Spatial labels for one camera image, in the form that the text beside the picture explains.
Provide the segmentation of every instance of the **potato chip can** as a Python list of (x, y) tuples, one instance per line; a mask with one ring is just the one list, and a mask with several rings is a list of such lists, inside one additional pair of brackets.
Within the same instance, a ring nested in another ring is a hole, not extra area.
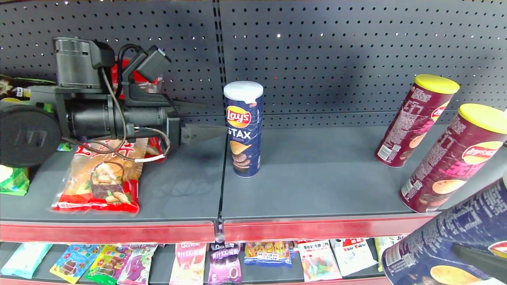
[(400, 190), (402, 202), (416, 212), (444, 204), (496, 153), (507, 139), (504, 112), (463, 104)]
[(391, 167), (402, 167), (445, 110), (459, 85), (447, 78), (420, 74), (375, 151)]
[(380, 262), (392, 284), (472, 284), (486, 273), (457, 257), (453, 244), (507, 255), (507, 172), (386, 249)]
[(224, 87), (226, 119), (234, 172), (252, 177), (261, 165), (262, 95), (264, 87), (236, 81)]

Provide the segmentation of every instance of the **black round cap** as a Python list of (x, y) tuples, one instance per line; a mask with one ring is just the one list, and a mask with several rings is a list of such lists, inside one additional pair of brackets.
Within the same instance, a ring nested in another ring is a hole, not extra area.
[(1, 165), (31, 167), (55, 153), (62, 134), (52, 114), (30, 105), (0, 103)]

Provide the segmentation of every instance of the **store shelf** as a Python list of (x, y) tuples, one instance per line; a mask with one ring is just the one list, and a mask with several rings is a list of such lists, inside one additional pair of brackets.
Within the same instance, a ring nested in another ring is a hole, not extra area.
[[(17, 248), (18, 244), (16, 243), (8, 243), (3, 242), (0, 244), (0, 266), (3, 267), (7, 262), (9, 257), (14, 253), (14, 250)], [(35, 271), (32, 280), (24, 280), (15, 276), (3, 276), (0, 274), (0, 283), (2, 285), (19, 285), (19, 284), (30, 284), (34, 285), (39, 283), (41, 285), (50, 285), (50, 284), (61, 284), (65, 283), (64, 280), (59, 277), (51, 274), (49, 269), (54, 265), (54, 263), (60, 258), (63, 252), (67, 249), (68, 245), (65, 244), (55, 244), (51, 247), (50, 251), (42, 260), (41, 264)], [(242, 253), (240, 256), (241, 261), (241, 273), (243, 275), (242, 284), (274, 284), (274, 283), (289, 283), (289, 284), (302, 284), (303, 279), (303, 267), (301, 265), (301, 259), (299, 256), (296, 256), (292, 259), (293, 266), (292, 268), (286, 267), (261, 267), (255, 265), (244, 265), (243, 264), (244, 254)], [(160, 247), (155, 252), (153, 257), (153, 264), (150, 271), (150, 284), (164, 284), (167, 285), (169, 283), (169, 279), (171, 276), (172, 264), (174, 262), (175, 254), (174, 254), (174, 244), (168, 244), (165, 247)], [(207, 280), (209, 272), (209, 257), (206, 260), (206, 266), (204, 270), (205, 280)], [(354, 278), (350, 280), (335, 280), (335, 281), (327, 281), (323, 283), (316, 282), (315, 284), (389, 284), (385, 277), (382, 277), (382, 274), (377, 271), (376, 266), (372, 266), (365, 270), (362, 270), (354, 275), (351, 275), (348, 278)], [(89, 281), (85, 278), (81, 278), (78, 281), (78, 284), (95, 284), (92, 281)]]
[(225, 137), (171, 150), (163, 163), (144, 165), (141, 210), (126, 215), (50, 212), (72, 153), (56, 153), (38, 170), (28, 194), (2, 195), (0, 240), (52, 243), (212, 242), (218, 217)]
[[(326, 239), (411, 233), (435, 213), (400, 201), (406, 182), (446, 125), (434, 126), (402, 168), (378, 162), (385, 126), (265, 129), (260, 172), (242, 179), (226, 159), (222, 217), (226, 240)], [(507, 170), (501, 149), (444, 207)]]

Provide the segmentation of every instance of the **blue chip can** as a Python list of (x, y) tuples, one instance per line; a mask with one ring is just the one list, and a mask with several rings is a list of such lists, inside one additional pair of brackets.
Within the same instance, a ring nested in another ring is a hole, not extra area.
[(463, 202), (443, 211), (384, 251), (392, 284), (472, 284), (490, 279), (453, 251), (454, 244), (507, 258), (507, 172)]
[(232, 165), (240, 177), (259, 172), (263, 92), (261, 84), (251, 81), (236, 81), (224, 87)]

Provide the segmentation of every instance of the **white lid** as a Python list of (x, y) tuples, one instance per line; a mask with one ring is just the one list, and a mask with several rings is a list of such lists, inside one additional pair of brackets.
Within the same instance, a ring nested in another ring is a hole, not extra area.
[(264, 87), (253, 81), (231, 82), (224, 87), (225, 97), (235, 101), (244, 101), (245, 104), (254, 103), (263, 93)]

